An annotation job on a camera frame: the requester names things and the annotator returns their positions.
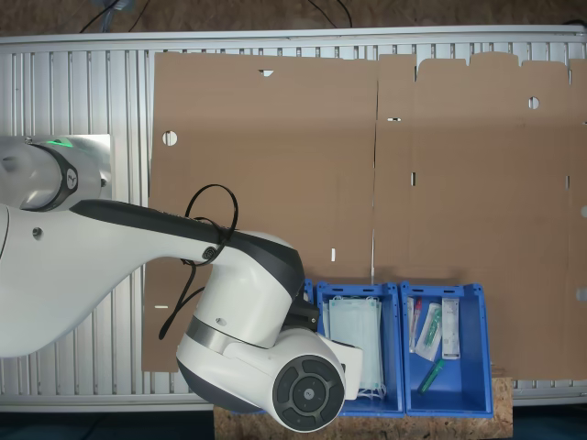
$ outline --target cardboard flap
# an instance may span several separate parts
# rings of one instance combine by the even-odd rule
[[[516,56],[490,52],[472,56],[470,66],[425,60],[407,81],[414,66],[415,57],[381,60],[377,281],[479,282],[493,362],[519,379],[580,379],[584,362],[567,357],[561,365],[567,176],[578,154],[565,65],[520,67]],[[401,92],[389,83],[395,78],[407,81]],[[406,124],[383,119],[390,111],[406,114]],[[578,245],[583,255],[586,245]]]
[[[162,53],[155,71],[150,207],[183,215],[197,190],[221,183],[238,198],[238,228],[289,242],[308,278],[369,282],[376,63]],[[175,145],[164,144],[166,131]],[[232,203],[211,189],[192,216],[227,226]],[[166,268],[148,265],[146,304],[177,301],[189,270],[169,277]],[[193,290],[205,281],[198,274]],[[145,309],[145,370],[177,369],[189,312],[159,341],[167,315]]]
[[[565,291],[565,358],[587,376],[587,60],[571,60],[569,274]]]

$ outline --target black cable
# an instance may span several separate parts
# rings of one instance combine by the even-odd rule
[[[132,32],[132,29],[135,28],[135,26],[138,24],[138,22],[140,21],[140,18],[143,17],[143,14],[145,13],[145,9],[147,9],[147,6],[149,5],[150,0],[147,0],[147,3],[145,3],[145,5],[143,6],[143,10],[140,11],[140,14],[138,14],[137,17],[137,21],[135,21],[135,24],[132,25],[132,27],[128,30],[128,32]]]
[[[167,318],[167,321],[165,321],[165,323],[161,327],[161,330],[159,331],[159,340],[162,340],[165,337],[165,335],[167,334],[167,331],[169,330],[169,327],[172,326],[172,323],[173,323],[173,320],[175,319],[175,316],[177,316],[177,313],[180,310],[182,310],[182,307],[184,307],[188,302],[190,302],[190,300],[195,295],[197,295],[198,293],[200,293],[201,291],[204,290],[204,287],[201,287],[197,291],[193,292],[190,296],[185,298],[185,294],[190,290],[190,287],[192,286],[192,282],[194,282],[196,269],[199,268],[200,266],[205,266],[206,264],[212,263],[220,255],[220,252],[222,252],[222,250],[224,249],[227,242],[230,241],[232,234],[237,229],[237,222],[238,222],[237,197],[235,197],[235,194],[232,191],[230,191],[226,186],[219,185],[217,183],[212,183],[210,185],[206,185],[204,188],[200,189],[200,191],[198,191],[196,194],[194,194],[194,197],[192,197],[192,200],[187,205],[187,209],[185,210],[185,216],[186,217],[190,216],[190,212],[192,211],[192,206],[194,206],[195,199],[197,199],[198,196],[201,193],[203,193],[205,190],[207,190],[208,188],[212,188],[214,186],[217,186],[217,187],[220,187],[220,188],[223,188],[224,190],[226,190],[228,192],[228,194],[230,195],[230,198],[232,199],[232,204],[234,206],[234,214],[232,215],[232,223],[230,224],[230,228],[225,232],[225,229],[222,226],[218,225],[216,222],[210,220],[209,218],[196,217],[194,219],[197,221],[206,221],[212,225],[212,227],[218,233],[218,241],[219,241],[218,247],[216,248],[216,251],[214,252],[214,254],[212,254],[212,256],[209,259],[207,259],[206,261],[204,261],[202,263],[196,264],[193,261],[191,261],[190,259],[182,259],[182,263],[187,266],[190,266],[192,268],[192,272],[190,273],[190,278],[185,283],[185,287],[183,287],[182,294],[180,295],[180,298],[177,300],[177,304],[175,304],[175,308],[173,309],[172,314],[170,314],[169,318]]]
[[[92,23],[95,22],[95,20],[97,20],[98,18],[100,18],[102,15],[104,15],[106,12],[108,12],[110,9],[112,9],[114,6],[116,6],[116,4],[119,2],[120,0],[114,0],[114,2],[112,2],[109,6],[107,6],[100,14],[98,14],[97,16],[95,16],[94,18],[92,18],[87,25],[85,25],[82,30],[80,30],[80,34],[83,34],[83,32],[89,28]]]
[[[318,11],[320,11],[322,13],[322,15],[328,20],[328,22],[332,26],[334,26],[335,28],[338,28],[338,26],[335,25],[330,18],[328,18],[327,13],[324,12],[322,9],[320,9],[316,3],[314,3],[312,0],[308,0],[308,2],[310,2],[310,5],[312,5],[313,7],[315,7]]]
[[[347,17],[349,18],[349,27],[352,28],[352,18],[350,16],[350,12],[347,9],[347,7],[345,6],[344,3],[342,3],[340,0],[337,0],[337,2],[342,6],[342,8],[345,10],[345,12],[347,13]]]

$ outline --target surgical mask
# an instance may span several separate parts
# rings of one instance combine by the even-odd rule
[[[343,299],[337,296],[328,303],[330,339],[363,350],[359,396],[382,398],[385,395],[380,340],[381,310],[381,303],[372,297]]]

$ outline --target hole in cardboard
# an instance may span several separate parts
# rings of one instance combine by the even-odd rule
[[[577,289],[577,301],[587,301],[587,287]]]
[[[166,131],[163,133],[163,143],[170,147],[177,143],[177,134],[174,131]]]
[[[530,99],[528,99],[528,106],[532,110],[536,110],[539,105],[540,105],[540,101],[535,96],[532,96]]]
[[[6,170],[6,172],[12,172],[17,169],[17,158],[8,156],[7,158],[3,158],[2,162],[0,162],[2,168]]]

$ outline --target black screw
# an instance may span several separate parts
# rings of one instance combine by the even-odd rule
[[[212,258],[216,253],[216,249],[214,249],[213,247],[207,247],[204,251],[204,254],[202,254],[202,258],[203,259],[210,259]]]
[[[40,227],[33,228],[33,237],[36,240],[40,240],[42,236],[43,236],[43,230]]]

